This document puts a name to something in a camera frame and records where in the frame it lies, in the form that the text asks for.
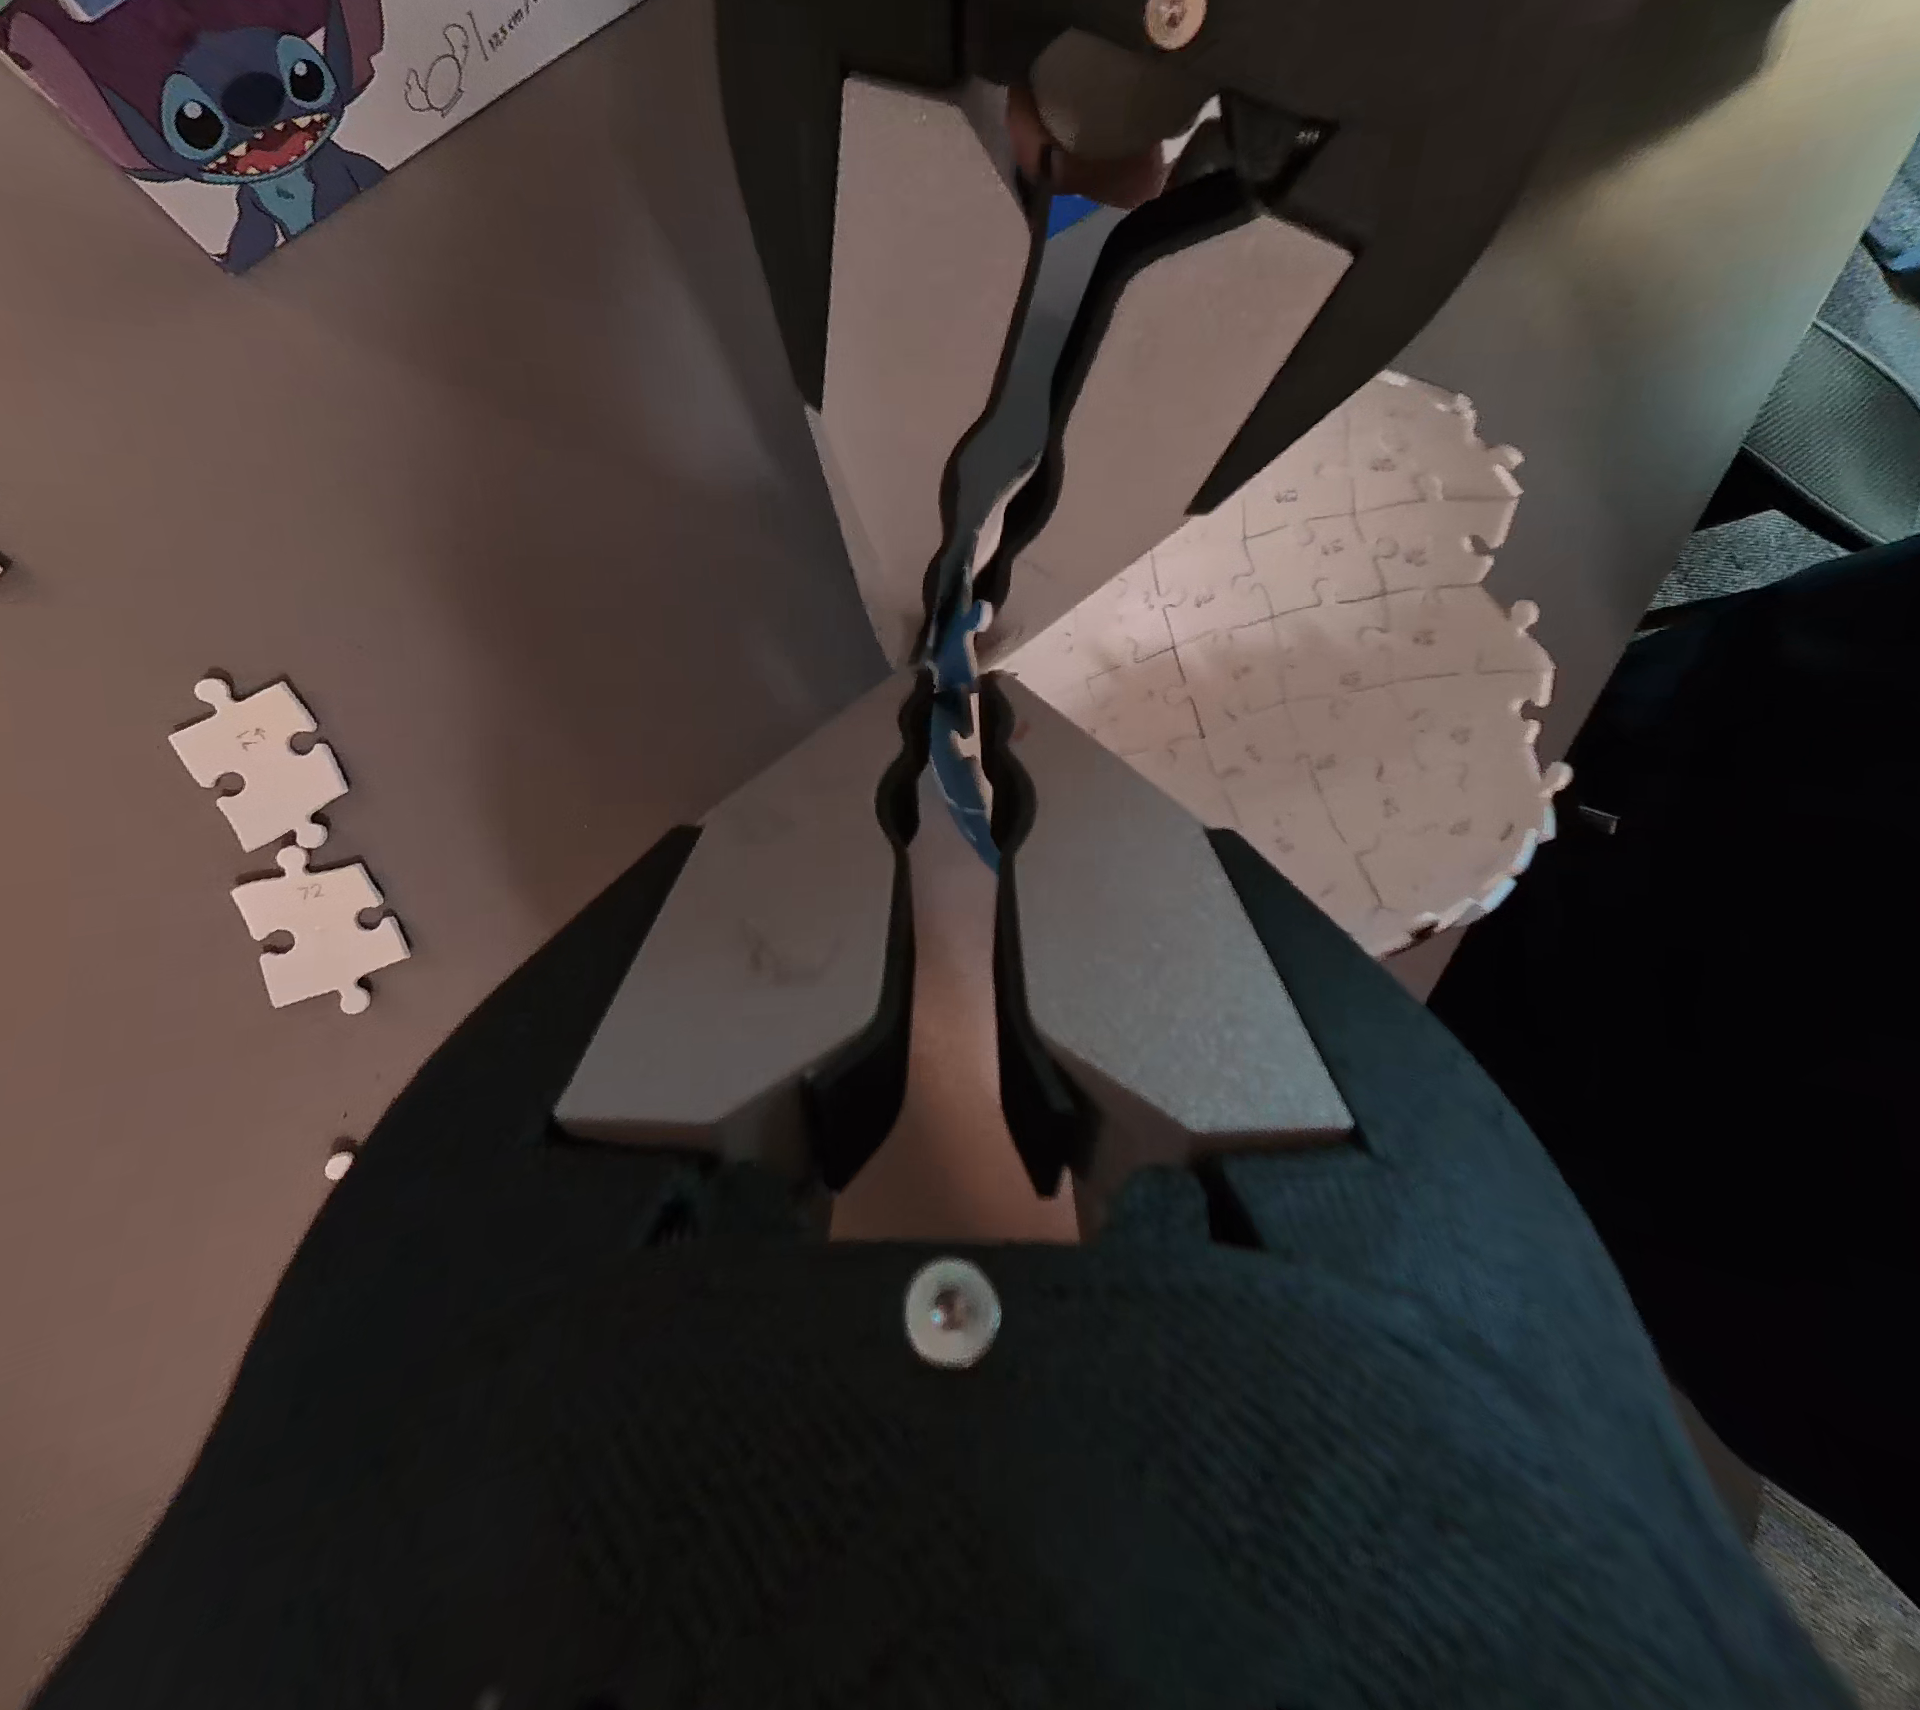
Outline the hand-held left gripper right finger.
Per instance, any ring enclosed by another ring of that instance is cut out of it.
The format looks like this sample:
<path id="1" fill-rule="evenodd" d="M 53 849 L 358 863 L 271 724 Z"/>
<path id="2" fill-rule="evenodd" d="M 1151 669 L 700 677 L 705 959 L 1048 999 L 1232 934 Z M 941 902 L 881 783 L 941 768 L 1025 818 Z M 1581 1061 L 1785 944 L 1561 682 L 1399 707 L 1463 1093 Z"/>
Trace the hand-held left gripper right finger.
<path id="1" fill-rule="evenodd" d="M 980 691 L 998 1088 L 1038 1194 L 1354 1133 L 1204 825 L 1020 681 Z"/>

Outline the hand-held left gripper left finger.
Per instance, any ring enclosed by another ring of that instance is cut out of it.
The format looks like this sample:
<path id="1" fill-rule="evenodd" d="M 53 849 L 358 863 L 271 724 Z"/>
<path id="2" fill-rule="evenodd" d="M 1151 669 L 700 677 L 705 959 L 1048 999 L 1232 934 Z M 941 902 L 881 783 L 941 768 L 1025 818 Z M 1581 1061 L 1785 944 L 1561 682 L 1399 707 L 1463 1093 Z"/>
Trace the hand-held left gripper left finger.
<path id="1" fill-rule="evenodd" d="M 848 1187 L 905 1099 L 919 788 L 921 681 L 897 675 L 676 833 L 556 1126 Z"/>

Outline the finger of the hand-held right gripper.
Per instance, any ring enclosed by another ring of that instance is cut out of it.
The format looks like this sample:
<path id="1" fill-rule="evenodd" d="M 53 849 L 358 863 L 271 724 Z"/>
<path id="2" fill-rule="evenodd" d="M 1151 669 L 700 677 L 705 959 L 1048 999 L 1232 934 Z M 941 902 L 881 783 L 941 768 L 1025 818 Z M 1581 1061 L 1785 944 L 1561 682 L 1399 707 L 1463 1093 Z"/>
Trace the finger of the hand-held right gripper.
<path id="1" fill-rule="evenodd" d="M 1354 264 L 1345 245 L 1250 214 L 1090 286 L 1065 352 L 1038 498 L 1008 515 L 985 646 L 1030 643 L 1189 521 Z"/>
<path id="2" fill-rule="evenodd" d="M 925 639 L 948 462 L 997 398 L 1032 236 L 1006 90 L 846 78 L 810 434 L 889 669 Z"/>

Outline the blue puzzle ball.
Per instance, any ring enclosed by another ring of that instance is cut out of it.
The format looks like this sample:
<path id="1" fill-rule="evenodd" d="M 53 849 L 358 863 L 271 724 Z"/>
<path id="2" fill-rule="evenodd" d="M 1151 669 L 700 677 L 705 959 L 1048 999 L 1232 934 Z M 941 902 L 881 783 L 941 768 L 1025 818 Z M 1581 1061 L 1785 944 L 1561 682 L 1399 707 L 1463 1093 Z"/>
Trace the blue puzzle ball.
<path id="1" fill-rule="evenodd" d="M 1539 609 L 1488 589 L 1522 450 L 1384 373 L 1006 661 L 1376 959 L 1470 924 L 1556 837 Z"/>

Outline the person's right hand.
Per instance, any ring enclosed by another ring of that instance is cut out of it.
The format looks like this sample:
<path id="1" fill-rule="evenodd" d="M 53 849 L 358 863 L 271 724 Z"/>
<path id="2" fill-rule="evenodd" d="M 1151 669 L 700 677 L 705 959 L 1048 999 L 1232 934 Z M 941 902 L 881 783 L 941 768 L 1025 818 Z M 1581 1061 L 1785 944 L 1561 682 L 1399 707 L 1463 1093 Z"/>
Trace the person's right hand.
<path id="1" fill-rule="evenodd" d="M 1057 200 L 1073 197 L 1113 210 L 1137 210 L 1159 199 L 1173 175 L 1167 139 L 1120 156 L 1088 156 L 1068 148 L 1044 120 L 1028 84 L 1006 90 L 1006 135 L 1020 182 Z"/>

